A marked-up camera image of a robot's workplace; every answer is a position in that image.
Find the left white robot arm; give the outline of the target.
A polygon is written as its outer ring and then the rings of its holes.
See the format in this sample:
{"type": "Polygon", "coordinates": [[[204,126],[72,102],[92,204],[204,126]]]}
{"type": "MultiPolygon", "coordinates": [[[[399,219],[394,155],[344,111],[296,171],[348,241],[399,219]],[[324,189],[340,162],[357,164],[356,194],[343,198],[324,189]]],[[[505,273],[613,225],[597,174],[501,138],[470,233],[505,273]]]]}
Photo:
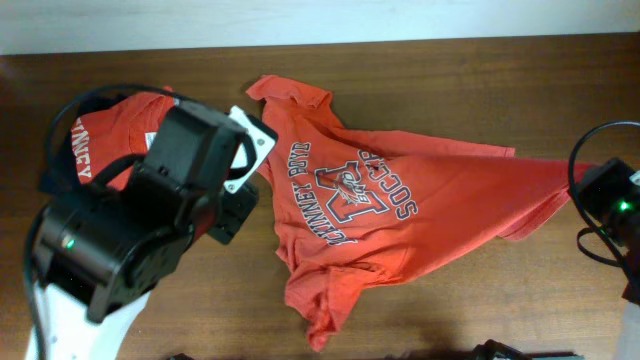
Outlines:
{"type": "Polygon", "coordinates": [[[204,235],[228,244],[258,191],[226,164],[175,179],[171,165],[128,155],[57,194],[25,239],[32,359],[113,359],[161,279],[204,235]]]}

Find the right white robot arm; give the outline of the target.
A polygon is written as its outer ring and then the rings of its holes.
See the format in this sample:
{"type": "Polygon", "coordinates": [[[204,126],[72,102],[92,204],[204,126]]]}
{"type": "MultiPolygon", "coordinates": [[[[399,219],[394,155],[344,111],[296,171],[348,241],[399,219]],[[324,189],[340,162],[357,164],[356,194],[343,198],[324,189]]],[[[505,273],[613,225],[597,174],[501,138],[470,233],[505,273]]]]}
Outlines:
{"type": "Polygon", "coordinates": [[[631,275],[622,298],[626,301],[622,327],[613,357],[639,358],[639,172],[618,158],[589,170],[577,185],[575,207],[597,221],[581,229],[578,249],[592,260],[612,267],[627,266],[631,275]],[[587,250],[581,243],[585,235],[603,232],[606,242],[627,253],[620,261],[607,259],[587,250]]]}

